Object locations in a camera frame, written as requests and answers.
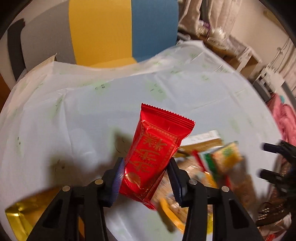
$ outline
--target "yellow fabric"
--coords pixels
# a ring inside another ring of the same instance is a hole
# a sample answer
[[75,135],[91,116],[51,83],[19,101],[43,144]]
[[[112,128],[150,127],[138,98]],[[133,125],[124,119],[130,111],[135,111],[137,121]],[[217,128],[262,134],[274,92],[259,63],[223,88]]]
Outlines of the yellow fabric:
[[137,61],[133,58],[121,58],[121,59],[116,59],[108,62],[102,62],[102,63],[96,63],[94,65],[91,65],[93,68],[116,68],[116,67],[121,67],[129,64],[135,64]]
[[131,0],[70,0],[69,25],[78,65],[132,57]]

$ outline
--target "metal screw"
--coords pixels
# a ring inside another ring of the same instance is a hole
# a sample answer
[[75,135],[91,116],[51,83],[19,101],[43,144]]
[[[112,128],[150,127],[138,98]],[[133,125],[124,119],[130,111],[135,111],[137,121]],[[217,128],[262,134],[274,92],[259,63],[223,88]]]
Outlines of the metal screw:
[[70,189],[71,189],[70,186],[64,186],[62,190],[64,192],[68,192]]
[[196,185],[197,184],[197,181],[195,179],[190,179],[189,180],[189,183],[192,184],[192,185]]
[[103,182],[104,182],[103,179],[97,179],[94,181],[94,183],[97,185],[101,185],[101,184],[103,184]]
[[221,189],[222,189],[223,192],[228,192],[229,191],[229,187],[226,187],[226,186],[223,186]]

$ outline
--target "gold leaf graphic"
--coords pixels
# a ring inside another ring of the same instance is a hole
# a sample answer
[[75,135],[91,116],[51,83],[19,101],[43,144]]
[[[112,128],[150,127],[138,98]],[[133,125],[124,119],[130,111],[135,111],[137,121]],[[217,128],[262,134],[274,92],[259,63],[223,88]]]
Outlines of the gold leaf graphic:
[[138,174],[136,174],[134,172],[129,172],[129,173],[125,174],[124,178],[129,180],[131,183],[136,184],[138,187],[140,187],[140,185],[141,185],[141,178],[139,177]]

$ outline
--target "green and red wrapper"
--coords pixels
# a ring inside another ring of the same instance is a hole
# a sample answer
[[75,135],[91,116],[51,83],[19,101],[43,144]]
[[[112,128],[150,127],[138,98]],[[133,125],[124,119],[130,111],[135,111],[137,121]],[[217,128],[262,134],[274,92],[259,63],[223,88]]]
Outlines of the green and red wrapper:
[[147,104],[141,105],[140,120],[125,158],[120,193],[155,209],[151,198],[165,168],[195,122]]

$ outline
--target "pink cloth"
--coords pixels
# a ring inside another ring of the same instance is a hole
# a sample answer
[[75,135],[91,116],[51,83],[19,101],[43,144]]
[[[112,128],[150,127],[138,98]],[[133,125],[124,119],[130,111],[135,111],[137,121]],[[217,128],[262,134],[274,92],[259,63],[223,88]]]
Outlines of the pink cloth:
[[272,97],[267,106],[277,123],[282,139],[296,146],[296,116],[291,106],[282,104],[277,94]]

